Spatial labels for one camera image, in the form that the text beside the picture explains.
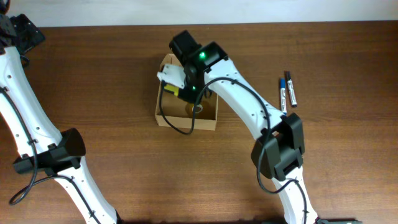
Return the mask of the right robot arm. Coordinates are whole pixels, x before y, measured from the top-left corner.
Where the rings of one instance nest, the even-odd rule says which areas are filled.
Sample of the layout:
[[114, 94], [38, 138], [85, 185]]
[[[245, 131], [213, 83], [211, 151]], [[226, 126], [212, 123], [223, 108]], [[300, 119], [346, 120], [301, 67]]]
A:
[[279, 195], [286, 223], [318, 222], [303, 179], [302, 120], [269, 104], [216, 42], [202, 46], [185, 30], [169, 47], [183, 68], [182, 77], [169, 81], [180, 88], [180, 99], [197, 106], [206, 91], [220, 96], [252, 134], [257, 182], [264, 192]]

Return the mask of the black whiteboard marker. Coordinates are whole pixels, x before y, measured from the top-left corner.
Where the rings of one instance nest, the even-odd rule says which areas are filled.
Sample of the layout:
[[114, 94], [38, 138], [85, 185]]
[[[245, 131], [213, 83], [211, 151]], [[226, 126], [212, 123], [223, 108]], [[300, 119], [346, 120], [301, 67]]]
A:
[[293, 108], [297, 107], [297, 100], [295, 97], [295, 92], [294, 92], [294, 86], [292, 82], [292, 77], [289, 71], [285, 71], [285, 77], [287, 79], [287, 86], [289, 90], [289, 96], [290, 96], [290, 103]]

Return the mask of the blue whiteboard marker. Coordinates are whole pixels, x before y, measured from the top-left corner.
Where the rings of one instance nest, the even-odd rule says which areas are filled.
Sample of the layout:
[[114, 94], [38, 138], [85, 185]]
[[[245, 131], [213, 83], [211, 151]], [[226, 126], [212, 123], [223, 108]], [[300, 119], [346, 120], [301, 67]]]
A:
[[279, 80], [279, 91], [280, 91], [280, 109], [284, 115], [287, 114], [287, 103], [285, 96], [285, 80], [281, 78]]

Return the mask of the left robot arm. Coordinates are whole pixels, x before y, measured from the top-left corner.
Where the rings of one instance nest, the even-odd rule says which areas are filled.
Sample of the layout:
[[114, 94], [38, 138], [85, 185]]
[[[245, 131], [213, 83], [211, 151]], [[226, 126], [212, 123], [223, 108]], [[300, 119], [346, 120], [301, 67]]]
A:
[[16, 143], [14, 170], [30, 172], [29, 183], [9, 200], [22, 202], [30, 190], [55, 180], [70, 196], [87, 223], [121, 223], [117, 210], [101, 194], [86, 164], [86, 147], [79, 131], [59, 131], [42, 109], [27, 77], [25, 53], [44, 36], [23, 14], [8, 17], [1, 5], [1, 115]]

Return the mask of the yellow tape roll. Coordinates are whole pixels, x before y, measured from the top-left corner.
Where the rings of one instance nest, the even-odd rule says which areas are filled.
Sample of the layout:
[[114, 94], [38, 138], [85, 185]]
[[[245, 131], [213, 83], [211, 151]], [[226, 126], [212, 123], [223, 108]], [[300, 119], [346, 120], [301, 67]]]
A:
[[193, 103], [187, 103], [185, 106], [185, 111], [187, 113], [188, 118], [195, 117], [196, 119], [204, 119], [206, 118], [206, 113], [203, 105], [194, 105]]

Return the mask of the cardboard box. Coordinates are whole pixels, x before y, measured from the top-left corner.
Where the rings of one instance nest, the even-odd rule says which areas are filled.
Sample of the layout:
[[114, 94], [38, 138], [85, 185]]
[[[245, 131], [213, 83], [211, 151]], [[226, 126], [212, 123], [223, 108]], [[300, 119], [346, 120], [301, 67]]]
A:
[[[178, 129], [190, 129], [192, 125], [192, 119], [187, 117], [185, 106], [187, 102], [181, 100], [177, 96], [170, 94], [164, 90], [162, 97], [160, 98], [161, 85], [159, 85], [159, 92], [157, 97], [157, 105], [155, 108], [155, 118], [159, 126], [169, 127], [161, 116], [159, 109], [159, 100], [162, 102], [162, 111], [164, 112], [167, 120]], [[201, 100], [203, 105], [206, 118], [196, 119], [194, 129], [210, 130], [216, 129], [217, 116], [218, 116], [218, 95], [216, 93], [210, 94], [209, 92], [203, 96]]]

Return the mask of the yellow highlighter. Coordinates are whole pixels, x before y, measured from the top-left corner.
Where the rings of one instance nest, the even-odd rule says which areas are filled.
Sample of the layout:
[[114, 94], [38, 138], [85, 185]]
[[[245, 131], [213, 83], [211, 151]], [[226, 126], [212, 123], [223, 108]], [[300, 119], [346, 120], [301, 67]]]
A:
[[170, 94], [173, 94], [173, 95], [175, 95], [175, 96], [178, 96], [180, 88], [179, 88], [179, 87], [176, 87], [176, 86], [174, 86], [174, 85], [166, 84], [166, 85], [164, 86], [164, 90], [165, 90], [166, 92], [170, 93]]

